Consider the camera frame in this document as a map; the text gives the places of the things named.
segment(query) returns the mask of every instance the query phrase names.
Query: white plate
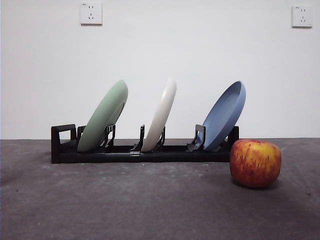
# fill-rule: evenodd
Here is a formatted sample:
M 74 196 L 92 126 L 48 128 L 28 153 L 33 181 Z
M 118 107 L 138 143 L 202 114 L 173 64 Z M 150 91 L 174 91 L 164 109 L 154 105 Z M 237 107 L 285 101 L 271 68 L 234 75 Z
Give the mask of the white plate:
M 176 91 L 176 82 L 169 78 L 162 94 L 160 105 L 154 114 L 148 134 L 143 140 L 141 152 L 149 152 L 157 145 L 161 133 L 166 125 L 172 104 L 174 103 Z

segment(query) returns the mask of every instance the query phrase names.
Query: red apple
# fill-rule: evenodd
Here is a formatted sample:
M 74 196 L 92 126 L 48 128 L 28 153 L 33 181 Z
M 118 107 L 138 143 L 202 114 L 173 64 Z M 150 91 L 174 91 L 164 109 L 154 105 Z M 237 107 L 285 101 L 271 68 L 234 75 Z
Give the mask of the red apple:
M 280 168 L 281 150 L 271 142 L 239 139 L 231 148 L 231 175 L 247 187 L 269 186 L 278 178 Z

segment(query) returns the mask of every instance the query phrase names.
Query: blue plate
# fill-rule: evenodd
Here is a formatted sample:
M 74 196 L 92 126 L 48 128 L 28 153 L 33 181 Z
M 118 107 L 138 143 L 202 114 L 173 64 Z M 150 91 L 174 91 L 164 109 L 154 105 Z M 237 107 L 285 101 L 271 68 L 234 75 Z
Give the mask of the blue plate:
M 214 151 L 224 141 L 237 123 L 246 101 L 246 89 L 241 81 L 236 81 L 216 101 L 203 122 L 205 126 L 205 151 Z M 196 144 L 200 144 L 199 132 Z

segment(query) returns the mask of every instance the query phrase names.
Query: white wall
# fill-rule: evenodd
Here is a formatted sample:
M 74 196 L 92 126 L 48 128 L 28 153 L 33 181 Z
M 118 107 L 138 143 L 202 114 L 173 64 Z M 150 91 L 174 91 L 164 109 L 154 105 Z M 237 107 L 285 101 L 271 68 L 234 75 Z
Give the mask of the white wall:
M 138 138 L 168 76 L 178 86 L 168 138 L 192 138 L 237 80 L 241 137 L 320 137 L 320 1 L 102 0 L 103 26 L 80 26 L 80 2 L 1 1 L 2 139 L 85 125 L 120 79 L 117 138 Z M 313 6 L 312 29 L 291 28 L 297 3 Z

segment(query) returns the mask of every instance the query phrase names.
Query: green plate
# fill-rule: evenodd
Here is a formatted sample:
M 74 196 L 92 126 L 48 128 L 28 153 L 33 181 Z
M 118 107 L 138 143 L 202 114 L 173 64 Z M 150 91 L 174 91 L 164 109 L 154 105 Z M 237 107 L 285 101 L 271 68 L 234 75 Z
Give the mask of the green plate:
M 127 98 L 128 87 L 125 81 L 120 80 L 108 91 L 91 116 L 80 138 L 78 152 L 88 152 L 100 146 L 105 128 L 116 124 Z

